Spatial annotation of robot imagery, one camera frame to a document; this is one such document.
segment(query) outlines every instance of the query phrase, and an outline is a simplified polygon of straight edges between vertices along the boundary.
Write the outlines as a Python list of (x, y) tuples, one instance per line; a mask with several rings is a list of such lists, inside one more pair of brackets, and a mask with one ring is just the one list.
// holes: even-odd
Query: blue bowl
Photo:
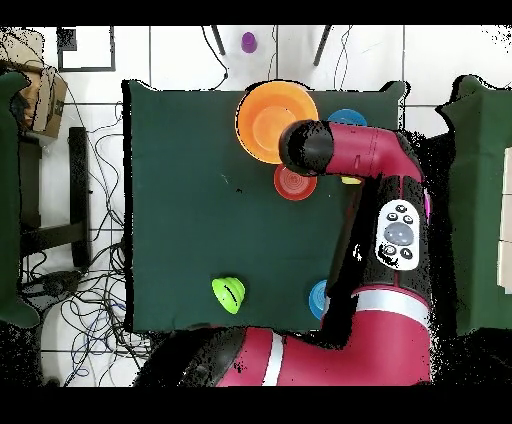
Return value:
[(322, 313), (325, 305), (325, 287), (327, 280), (319, 281), (314, 285), (309, 293), (309, 309), (316, 319), (322, 319)]
[(330, 122), (337, 122), (339, 124), (360, 125), (362, 127), (368, 126), (364, 116), (352, 109), (337, 110), (331, 114), (327, 120)]

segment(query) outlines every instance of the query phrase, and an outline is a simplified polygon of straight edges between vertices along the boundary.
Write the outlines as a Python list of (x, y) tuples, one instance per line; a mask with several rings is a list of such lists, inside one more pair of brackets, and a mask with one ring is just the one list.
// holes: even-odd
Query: chair leg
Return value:
[(313, 62), (314, 66), (318, 66), (320, 63), (320, 58), (324, 52), (325, 43), (327, 42), (327, 37), (329, 37), (329, 31), (331, 30), (331, 27), (332, 25), (326, 25), (324, 28), (322, 38), (320, 39), (320, 44), (318, 45), (318, 50), (316, 51), (315, 61)]
[(220, 39), (219, 30), (217, 29), (217, 25), (212, 25), (213, 36), (215, 37), (215, 41), (217, 42), (217, 46), (219, 47), (219, 53), (221, 56), (226, 55), (226, 51), (224, 50), (224, 46), (222, 45), (222, 40)]

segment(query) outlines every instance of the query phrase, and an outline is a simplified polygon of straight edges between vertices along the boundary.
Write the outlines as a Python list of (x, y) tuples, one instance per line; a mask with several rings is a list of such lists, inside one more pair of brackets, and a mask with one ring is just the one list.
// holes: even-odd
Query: red bowl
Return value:
[(287, 200), (304, 200), (315, 191), (316, 177), (304, 177), (280, 164), (274, 172), (274, 186)]

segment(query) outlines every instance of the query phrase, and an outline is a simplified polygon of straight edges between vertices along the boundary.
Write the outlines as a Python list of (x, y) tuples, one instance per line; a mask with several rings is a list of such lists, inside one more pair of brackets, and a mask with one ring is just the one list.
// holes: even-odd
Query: tiled floor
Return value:
[[(45, 37), (44, 59), (49, 65), (57, 65), (55, 28), (35, 28)], [(276, 62), (278, 76), (298, 80), (317, 90), (340, 88), (345, 66), (345, 90), (379, 90), (391, 80), (406, 80), (411, 92), (405, 100), (405, 127), (433, 136), (447, 131), (448, 127), (434, 107), (448, 101), (451, 84), (461, 74), (475, 73), (488, 83), (503, 87), (512, 81), (512, 56), (509, 41), (496, 37), (505, 30), (497, 27), (480, 26), (359, 26), (355, 25), (347, 41), (347, 57), (341, 57), (334, 85), (334, 70), (342, 49), (341, 36), (348, 25), (334, 26), (318, 67), (312, 65), (323, 26), (279, 26), (279, 54), (270, 69), (270, 78), (275, 78)], [(220, 90), (243, 90), (250, 84), (266, 80), (269, 64), (275, 52), (271, 25), (267, 26), (219, 26), (227, 55), (221, 60), (228, 68), (229, 78)], [(247, 55), (240, 48), (241, 35), (252, 31), (258, 41), (255, 53)], [(101, 37), (104, 31), (77, 28), (78, 52), (71, 56), (69, 63), (80, 66), (104, 66), (98, 64), (102, 52), (95, 54), (91, 37)], [(122, 100), (121, 80), (139, 79), (155, 89), (193, 90), (216, 86), (224, 74), (207, 44), (200, 27), (115, 27), (115, 72), (73, 72), (63, 73), (74, 97), (68, 93), (62, 127), (58, 140), (48, 143), (42, 160), (41, 214), (43, 225), (58, 225), (69, 221), (69, 167), (66, 138), (71, 126), (83, 125), (92, 131), (98, 127), (114, 124), (119, 116)], [(206, 28), (210, 43), (217, 46), (210, 28)], [(106, 41), (97, 40), (97, 46), (105, 47)], [(99, 143), (102, 155), (110, 161), (119, 173), (119, 184), (112, 197), (112, 205), (123, 217), (123, 150), (122, 123), (90, 134), (92, 143), (109, 135)], [(98, 164), (91, 160), (91, 172), (101, 179)], [(111, 190), (116, 174), (103, 166), (107, 184)], [(99, 184), (91, 180), (91, 237), (97, 235), (106, 212), (105, 194)], [(102, 230), (93, 243), (94, 252), (117, 242), (121, 238), (120, 227), (112, 224), (114, 231)], [(71, 267), (69, 247), (48, 251), (49, 259), (41, 266), (41, 272)], [(37, 257), (31, 257), (31, 264)], [(107, 269), (106, 259), (94, 264), (93, 271)], [(123, 295), (119, 286), (118, 295)], [(68, 320), (77, 321), (69, 305), (63, 307)], [(83, 328), (78, 322), (75, 325)], [(78, 330), (68, 325), (61, 316), (60, 305), (55, 306), (47, 317), (43, 332), (43, 368), (47, 376), (58, 376), (62, 381), (72, 371), (71, 353), (73, 340)], [(97, 386), (102, 374), (111, 361), (109, 354), (91, 355), (83, 368), (88, 375), (77, 376), (70, 386)], [(136, 374), (136, 366), (129, 358), (116, 361), (101, 386), (130, 385)]]

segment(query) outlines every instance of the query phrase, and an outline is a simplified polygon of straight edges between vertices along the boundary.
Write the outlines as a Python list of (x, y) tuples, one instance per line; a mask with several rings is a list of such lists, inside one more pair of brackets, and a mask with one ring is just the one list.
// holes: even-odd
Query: black border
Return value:
[(124, 328), (133, 333), (134, 292), (133, 292), (133, 187), (132, 187), (132, 94), (130, 80), (121, 82), (123, 93), (123, 165), (124, 165), (124, 240), (125, 240), (125, 287), (126, 314)]

